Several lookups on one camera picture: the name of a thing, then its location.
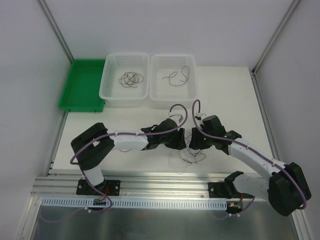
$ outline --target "white basket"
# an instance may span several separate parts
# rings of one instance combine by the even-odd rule
[[[110,104],[106,106],[138,106],[149,92],[150,57],[145,53],[111,53],[106,56],[99,96]],[[126,72],[143,76],[143,81],[134,87],[124,87],[119,79]]]
[[[188,68],[185,66],[189,67],[188,80],[186,77]],[[153,55],[150,68],[150,98],[158,106],[168,108],[176,103],[184,104],[187,108],[192,106],[194,100],[198,98],[194,56]],[[177,72],[176,75],[169,79],[168,77],[174,72]]]

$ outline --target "green plastic bin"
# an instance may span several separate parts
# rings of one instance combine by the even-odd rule
[[[59,108],[68,112],[102,112],[105,101],[99,97],[104,59],[76,59],[66,80]]]

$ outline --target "black mounting plate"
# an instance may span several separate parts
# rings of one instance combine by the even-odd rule
[[[222,189],[224,188],[225,183],[223,181],[221,182],[208,182],[208,192],[209,192],[209,198],[211,199],[221,199],[222,197],[220,195],[217,195],[214,191],[214,189]],[[254,196],[244,193],[243,199],[252,199]],[[235,199],[241,198],[241,193],[238,192],[236,195],[233,196]]]
[[[119,196],[121,181],[105,179],[105,187],[108,187],[107,196]],[[93,190],[85,179],[80,179],[76,188],[77,195],[99,196],[100,194]]]

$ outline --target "gray floor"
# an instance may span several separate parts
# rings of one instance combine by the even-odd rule
[[[42,216],[58,220],[76,208],[42,207]],[[223,211],[112,208],[78,212],[60,223],[37,220],[33,240],[295,240],[292,218],[255,202],[240,217],[216,220]]]

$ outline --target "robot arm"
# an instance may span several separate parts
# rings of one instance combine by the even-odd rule
[[[271,164],[249,150],[248,147],[223,140],[223,138],[236,140],[238,143],[257,149],[237,132],[233,130],[226,132],[225,127],[222,126],[219,118],[215,115],[206,117],[205,114],[198,114],[196,119],[206,134],[218,137],[218,139],[204,136],[195,127],[192,129],[192,139],[189,145],[191,149],[200,150],[215,146],[216,149],[223,151],[225,154],[241,160],[263,178],[251,177],[243,172],[236,171],[226,177],[222,188],[214,189],[217,195],[230,199],[237,193],[247,193],[268,200],[279,214],[288,216],[303,204],[303,199],[288,177],[275,167],[274,164],[277,164],[295,180],[306,200],[311,198],[305,176],[297,164],[294,162],[285,164],[272,157],[269,158],[273,162]]]
[[[89,182],[99,191],[105,188],[105,179],[100,170],[99,164],[112,150],[151,150],[157,148],[160,144],[164,144],[171,149],[181,150],[186,148],[185,130],[180,128],[169,133],[152,135],[153,133],[161,133],[169,131],[182,122],[181,114],[172,114],[159,125],[141,128],[138,131],[126,134],[118,134],[116,131],[107,129],[103,123],[99,122],[77,136],[71,142],[74,153],[80,151],[86,144],[92,140],[110,134],[99,141],[86,147],[77,156],[79,167],[84,171]]]

